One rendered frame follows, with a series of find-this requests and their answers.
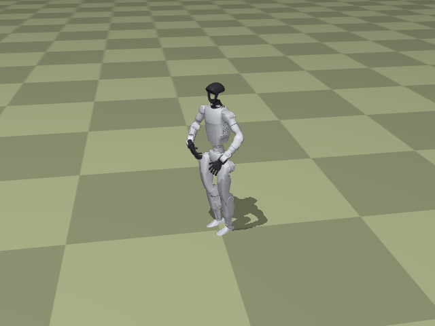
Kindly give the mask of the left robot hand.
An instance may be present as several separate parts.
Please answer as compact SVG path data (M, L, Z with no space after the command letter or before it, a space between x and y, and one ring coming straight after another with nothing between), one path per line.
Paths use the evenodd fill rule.
M209 165L212 164L212 166L209 168L209 170L211 170L210 173L212 173L212 171L214 170L214 171L213 171L213 175L214 175L214 173L215 173L215 171L216 171L215 176L217 176L217 173L218 173L218 171L220 171L222 165L224 165L224 164L227 162L227 160L228 160L228 159L227 159L224 163L222 163L222 162L220 161L220 158L221 158L222 156L223 156L223 155L221 155L221 156L218 158L217 161L215 161L215 162L210 162L210 163L209 163ZM212 168L212 169L211 169L211 168Z

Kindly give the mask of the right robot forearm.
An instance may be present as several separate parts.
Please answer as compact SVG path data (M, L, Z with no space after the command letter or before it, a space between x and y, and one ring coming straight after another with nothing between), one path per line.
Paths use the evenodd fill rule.
M195 137L196 137L196 133L197 133L197 130L195 128L193 128L193 124L194 124L194 122L191 123L190 129L189 129L189 132L188 132L189 133L188 134L188 140L191 139L192 142L194 142ZM187 146L188 146L188 140L186 141L186 145Z

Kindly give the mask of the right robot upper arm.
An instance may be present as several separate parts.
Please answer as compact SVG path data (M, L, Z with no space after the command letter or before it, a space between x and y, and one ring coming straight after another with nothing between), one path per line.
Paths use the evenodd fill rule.
M203 119L205 118L204 116L204 109L207 105L201 105L199 107L199 111L195 117L195 121L193 124L193 128L195 128L197 131L199 130L199 128L201 127L200 123L203 121Z

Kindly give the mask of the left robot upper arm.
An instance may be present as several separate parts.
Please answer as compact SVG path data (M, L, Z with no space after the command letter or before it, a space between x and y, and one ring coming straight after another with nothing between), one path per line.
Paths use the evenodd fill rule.
M237 135L242 137L242 142L244 141L243 133L241 132L241 129L239 128L239 125L237 124L235 114L231 111L225 110L222 112L222 118L223 121L226 122L232 132L234 132Z

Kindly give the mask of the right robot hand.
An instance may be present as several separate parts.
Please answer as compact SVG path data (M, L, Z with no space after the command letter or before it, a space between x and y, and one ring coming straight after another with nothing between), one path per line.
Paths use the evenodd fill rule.
M192 142L191 139L188 140L188 149L190 149L190 151L192 152L192 154L194 155L194 157L196 159L198 159L198 160L202 159L201 156L203 156L203 155L198 155L198 154L202 154L202 153L196 152L195 149L198 149L198 148L194 146L194 143Z

